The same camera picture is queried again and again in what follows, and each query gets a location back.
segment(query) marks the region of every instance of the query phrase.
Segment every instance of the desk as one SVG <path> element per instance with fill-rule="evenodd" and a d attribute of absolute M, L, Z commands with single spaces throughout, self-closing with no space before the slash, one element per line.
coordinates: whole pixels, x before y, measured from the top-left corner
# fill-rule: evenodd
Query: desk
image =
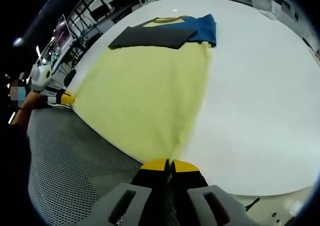
<path fill-rule="evenodd" d="M 320 168 L 320 70 L 306 44 L 258 10 L 227 0 L 163 0 L 119 21 L 83 56 L 75 92 L 126 27 L 155 17 L 212 14 L 217 47 L 202 108 L 181 160 L 209 184 L 239 195 L 277 195 L 311 186 Z"/>

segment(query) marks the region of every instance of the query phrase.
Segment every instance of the yellow towel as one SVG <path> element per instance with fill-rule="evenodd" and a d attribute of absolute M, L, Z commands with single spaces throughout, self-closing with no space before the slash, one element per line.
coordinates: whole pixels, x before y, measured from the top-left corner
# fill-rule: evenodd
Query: yellow towel
<path fill-rule="evenodd" d="M 106 49 L 73 105 L 91 128 L 137 160 L 174 159 L 202 104 L 209 61 L 207 42 L 179 50 Z"/>

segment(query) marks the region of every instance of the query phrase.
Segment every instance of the monitor screen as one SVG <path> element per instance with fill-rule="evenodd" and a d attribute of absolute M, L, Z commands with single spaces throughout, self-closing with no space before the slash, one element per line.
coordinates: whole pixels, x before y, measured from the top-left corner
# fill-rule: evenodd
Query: monitor screen
<path fill-rule="evenodd" d="M 63 50 L 64 47 L 72 40 L 72 35 L 64 15 L 60 18 L 53 34 L 60 50 Z"/>

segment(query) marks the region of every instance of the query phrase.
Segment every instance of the dark gray cloth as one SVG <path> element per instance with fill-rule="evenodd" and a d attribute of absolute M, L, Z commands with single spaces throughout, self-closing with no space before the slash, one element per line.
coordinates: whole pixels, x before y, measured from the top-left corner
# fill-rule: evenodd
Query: dark gray cloth
<path fill-rule="evenodd" d="M 157 46 L 179 49 L 195 32 L 195 29 L 127 27 L 109 47 Z"/>

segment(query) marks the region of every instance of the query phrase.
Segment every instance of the perforated floor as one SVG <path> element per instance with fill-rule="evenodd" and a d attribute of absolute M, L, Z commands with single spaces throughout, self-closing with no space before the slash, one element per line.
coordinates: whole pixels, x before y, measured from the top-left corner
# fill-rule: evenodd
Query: perforated floor
<path fill-rule="evenodd" d="M 86 125 L 71 109 L 34 110 L 29 194 L 48 225 L 85 218 L 102 195 L 131 182 L 141 164 Z"/>

